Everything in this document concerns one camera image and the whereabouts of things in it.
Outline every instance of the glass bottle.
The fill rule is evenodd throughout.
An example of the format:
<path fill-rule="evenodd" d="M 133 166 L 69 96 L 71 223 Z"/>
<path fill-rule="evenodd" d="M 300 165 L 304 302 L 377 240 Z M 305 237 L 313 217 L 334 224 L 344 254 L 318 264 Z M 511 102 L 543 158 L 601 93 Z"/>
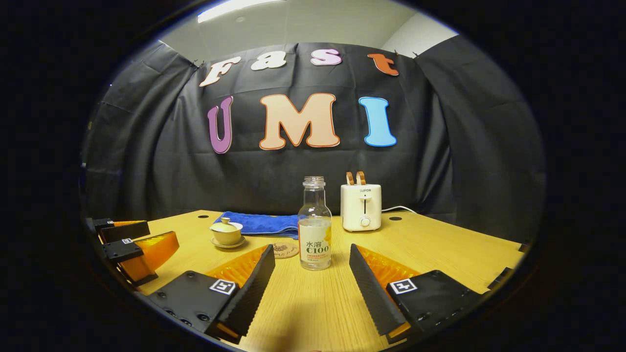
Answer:
<path fill-rule="evenodd" d="M 298 212 L 298 241 L 300 265 L 308 270 L 323 270 L 331 266 L 331 210 L 326 207 L 323 176 L 307 176 L 304 205 Z"/>

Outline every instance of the bottle label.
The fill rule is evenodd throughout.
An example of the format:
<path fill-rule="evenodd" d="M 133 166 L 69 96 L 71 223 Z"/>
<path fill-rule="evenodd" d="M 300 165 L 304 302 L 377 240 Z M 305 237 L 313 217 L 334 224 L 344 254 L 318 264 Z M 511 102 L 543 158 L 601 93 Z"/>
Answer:
<path fill-rule="evenodd" d="M 304 226 L 298 223 L 300 260 L 325 263 L 331 258 L 331 227 Z"/>

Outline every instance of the blue towel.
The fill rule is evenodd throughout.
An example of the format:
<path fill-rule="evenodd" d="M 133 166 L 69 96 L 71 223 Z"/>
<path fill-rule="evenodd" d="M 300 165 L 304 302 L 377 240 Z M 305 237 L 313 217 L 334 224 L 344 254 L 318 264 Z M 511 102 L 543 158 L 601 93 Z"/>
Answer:
<path fill-rule="evenodd" d="M 275 235 L 298 239 L 298 215 L 269 216 L 224 212 L 221 217 L 243 225 L 242 235 Z"/>

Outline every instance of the ceiling light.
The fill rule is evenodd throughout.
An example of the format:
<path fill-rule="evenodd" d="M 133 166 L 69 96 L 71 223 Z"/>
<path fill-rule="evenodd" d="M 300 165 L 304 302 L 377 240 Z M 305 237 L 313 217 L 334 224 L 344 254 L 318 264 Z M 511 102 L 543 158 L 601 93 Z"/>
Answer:
<path fill-rule="evenodd" d="M 213 8 L 210 8 L 198 15 L 198 23 L 208 21 L 209 19 L 216 18 L 223 14 L 227 14 L 232 11 L 241 10 L 249 6 L 272 3 L 274 1 L 285 0 L 229 0 L 225 3 L 219 4 Z"/>

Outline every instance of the white toaster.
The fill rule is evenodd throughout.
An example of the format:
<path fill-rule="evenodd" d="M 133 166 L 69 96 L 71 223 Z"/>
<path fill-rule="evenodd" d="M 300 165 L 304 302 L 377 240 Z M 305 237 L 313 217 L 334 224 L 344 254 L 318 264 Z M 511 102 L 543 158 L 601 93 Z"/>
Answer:
<path fill-rule="evenodd" d="M 341 185 L 341 222 L 347 231 L 376 230 L 381 226 L 380 185 Z"/>

